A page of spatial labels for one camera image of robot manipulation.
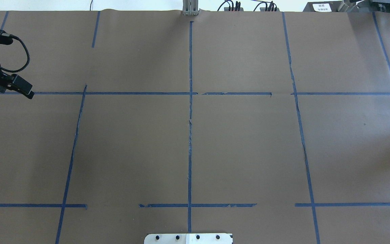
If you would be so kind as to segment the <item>aluminium frame post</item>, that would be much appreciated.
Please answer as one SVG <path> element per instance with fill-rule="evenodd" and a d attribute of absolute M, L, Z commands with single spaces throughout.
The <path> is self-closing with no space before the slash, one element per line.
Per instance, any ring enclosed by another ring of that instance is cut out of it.
<path fill-rule="evenodd" d="M 182 15 L 197 16 L 199 14 L 198 0 L 183 0 Z"/>

